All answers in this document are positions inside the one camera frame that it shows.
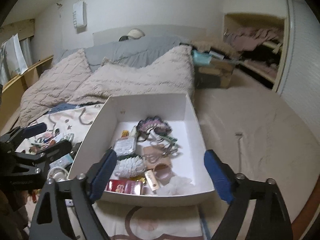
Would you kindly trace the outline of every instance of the hat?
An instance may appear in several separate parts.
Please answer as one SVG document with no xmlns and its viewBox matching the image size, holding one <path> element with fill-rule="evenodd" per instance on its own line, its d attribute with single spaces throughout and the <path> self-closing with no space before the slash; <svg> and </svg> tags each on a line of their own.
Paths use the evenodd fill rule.
<svg viewBox="0 0 320 240">
<path fill-rule="evenodd" d="M 140 39 L 143 36 L 146 36 L 146 35 L 142 30 L 134 28 L 131 31 L 129 31 L 129 33 L 127 35 L 122 36 L 119 39 L 119 41 L 125 41 L 125 40 L 128 40 L 128 39 L 137 40 L 137 39 Z"/>
</svg>

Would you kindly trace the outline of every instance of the red package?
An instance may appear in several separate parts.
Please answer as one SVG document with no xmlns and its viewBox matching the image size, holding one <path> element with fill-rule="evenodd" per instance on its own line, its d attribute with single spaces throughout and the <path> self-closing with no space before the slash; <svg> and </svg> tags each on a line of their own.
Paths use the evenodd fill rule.
<svg viewBox="0 0 320 240">
<path fill-rule="evenodd" d="M 132 181 L 129 179 L 111 179 L 109 180 L 104 191 L 140 195 L 141 189 L 141 181 Z"/>
</svg>

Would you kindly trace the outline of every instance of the gray pillow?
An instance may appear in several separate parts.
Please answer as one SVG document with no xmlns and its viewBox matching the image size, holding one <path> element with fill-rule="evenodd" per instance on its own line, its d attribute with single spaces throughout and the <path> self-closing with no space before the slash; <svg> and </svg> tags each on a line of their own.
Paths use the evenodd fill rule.
<svg viewBox="0 0 320 240">
<path fill-rule="evenodd" d="M 84 52 L 92 72 L 100 67 L 104 57 L 118 64 L 141 68 L 152 64 L 170 49 L 179 46 L 180 42 L 188 42 L 188 39 L 175 35 L 146 35 L 138 40 L 113 41 L 93 46 L 84 49 Z M 57 60 L 61 61 L 76 51 L 78 49 L 65 50 Z"/>
</svg>

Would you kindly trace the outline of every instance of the white tissue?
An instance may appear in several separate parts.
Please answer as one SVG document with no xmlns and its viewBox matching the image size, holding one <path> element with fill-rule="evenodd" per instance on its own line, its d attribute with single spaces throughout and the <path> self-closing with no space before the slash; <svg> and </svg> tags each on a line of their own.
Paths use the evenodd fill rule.
<svg viewBox="0 0 320 240">
<path fill-rule="evenodd" d="M 191 184 L 191 179 L 174 176 L 170 182 L 157 190 L 159 196 L 190 195 L 198 193 L 198 188 Z"/>
</svg>

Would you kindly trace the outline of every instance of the cardboard box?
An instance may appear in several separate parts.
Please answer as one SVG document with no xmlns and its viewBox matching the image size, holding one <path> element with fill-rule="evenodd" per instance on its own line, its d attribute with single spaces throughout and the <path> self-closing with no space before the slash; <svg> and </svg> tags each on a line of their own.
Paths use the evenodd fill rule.
<svg viewBox="0 0 320 240">
<path fill-rule="evenodd" d="M 188 206 L 208 198 L 214 187 L 204 166 L 206 148 L 190 98 L 181 93 L 110 97 L 82 142 L 69 178 L 86 173 L 92 164 L 99 162 L 123 130 L 131 130 L 141 119 L 155 115 L 170 124 L 172 136 L 178 139 L 180 154 L 171 158 L 173 173 L 192 179 L 198 192 L 181 196 L 104 192 L 101 199 L 136 206 Z M 136 153 L 144 146 L 150 146 L 150 142 L 139 143 Z"/>
<path fill-rule="evenodd" d="M 195 87 L 228 88 L 236 64 L 236 61 L 212 57 L 209 65 L 195 66 Z"/>
</svg>

